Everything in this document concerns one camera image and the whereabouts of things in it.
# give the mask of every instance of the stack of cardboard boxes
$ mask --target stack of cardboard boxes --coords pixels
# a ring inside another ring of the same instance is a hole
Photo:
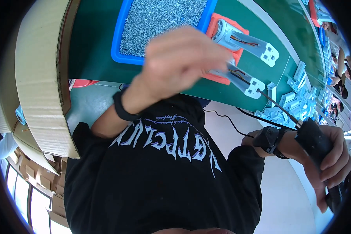
[[[49,163],[58,172],[58,174],[54,174],[29,160],[19,148],[16,150],[16,155],[18,155],[18,172],[22,177],[38,190],[52,197],[51,210],[48,210],[50,219],[68,228],[64,207],[65,173],[68,158],[52,156],[54,162],[49,160]]]
[[[68,158],[62,158],[61,160],[61,175],[60,180],[56,184],[56,194],[52,196],[52,207],[51,211],[48,211],[49,218],[61,224],[64,227],[69,227],[66,221],[66,213],[64,206],[64,187],[65,187],[65,172],[66,172],[66,163]]]

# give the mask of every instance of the left hand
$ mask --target left hand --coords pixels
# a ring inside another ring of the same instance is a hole
[[[308,157],[303,161],[304,172],[316,193],[317,206],[321,212],[326,212],[328,205],[325,201],[325,186],[332,188],[339,185],[351,171],[351,157],[348,154],[343,130],[327,125],[319,126],[321,131],[333,142],[332,151],[321,163],[319,174],[313,161]]]

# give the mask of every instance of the screws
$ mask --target screws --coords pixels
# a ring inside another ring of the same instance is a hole
[[[123,27],[120,53],[144,57],[145,46],[171,28],[196,27],[207,0],[134,0]]]

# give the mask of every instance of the yellow wire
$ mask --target yellow wire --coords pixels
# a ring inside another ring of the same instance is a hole
[[[238,75],[240,78],[242,78],[243,80],[244,80],[244,78],[241,76],[241,75],[239,75],[238,73],[236,73],[236,72],[234,72],[234,74],[236,74],[236,75]]]

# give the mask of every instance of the right hand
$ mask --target right hand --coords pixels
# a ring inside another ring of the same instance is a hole
[[[227,70],[230,57],[201,31],[177,28],[148,43],[142,72],[132,85],[140,85],[149,98],[159,101],[191,88],[205,70]]]

